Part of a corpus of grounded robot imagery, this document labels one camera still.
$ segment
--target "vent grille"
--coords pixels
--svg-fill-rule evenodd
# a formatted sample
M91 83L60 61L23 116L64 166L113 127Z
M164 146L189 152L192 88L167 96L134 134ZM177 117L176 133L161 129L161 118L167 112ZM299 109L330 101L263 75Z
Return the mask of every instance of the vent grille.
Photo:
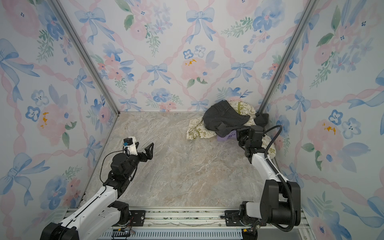
M129 239L243 239L241 229L136 229L135 232ZM125 239L119 237L124 234L109 229L99 239Z

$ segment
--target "black motor joint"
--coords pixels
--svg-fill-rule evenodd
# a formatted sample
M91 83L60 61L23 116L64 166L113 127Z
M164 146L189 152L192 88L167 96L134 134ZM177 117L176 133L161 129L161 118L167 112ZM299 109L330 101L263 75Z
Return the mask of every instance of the black motor joint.
M258 152L264 152L263 128L258 125L244 127L236 130L236 137L239 146L245 150L245 156L251 163L252 155Z

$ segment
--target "floral wallpaper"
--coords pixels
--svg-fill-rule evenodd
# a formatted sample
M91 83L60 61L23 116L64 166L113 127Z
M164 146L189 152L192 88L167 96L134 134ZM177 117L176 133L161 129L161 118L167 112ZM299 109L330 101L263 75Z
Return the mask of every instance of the floral wallpaper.
M267 106L318 240L384 239L383 11L320 0Z
M307 0L61 4L121 111L204 111L259 106Z
M1 0L0 238L76 207L115 114L44 0Z

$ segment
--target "purple cloth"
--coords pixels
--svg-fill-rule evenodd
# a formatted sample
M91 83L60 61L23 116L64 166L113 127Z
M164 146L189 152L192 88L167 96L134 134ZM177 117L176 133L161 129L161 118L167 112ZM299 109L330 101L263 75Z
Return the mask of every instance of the purple cloth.
M226 141L228 138L236 138L236 130L233 130L232 132L230 132L228 135L226 135L225 137L219 137L217 135L217 140L220 141L220 142L224 142Z

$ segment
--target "cloth pile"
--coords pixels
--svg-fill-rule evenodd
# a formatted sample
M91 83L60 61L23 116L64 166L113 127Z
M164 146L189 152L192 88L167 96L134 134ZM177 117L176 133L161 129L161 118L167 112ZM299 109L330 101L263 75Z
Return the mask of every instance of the cloth pile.
M227 139L233 136L233 130L242 128L243 126L255 125L255 115L255 109L248 103L241 101L221 101L210 107L204 116L189 121L187 139L193 140L198 137L211 138L218 136L222 141L223 138ZM263 148L266 148L271 138L265 136L262 141ZM268 153L271 158L275 157L276 149L274 144L272 144Z

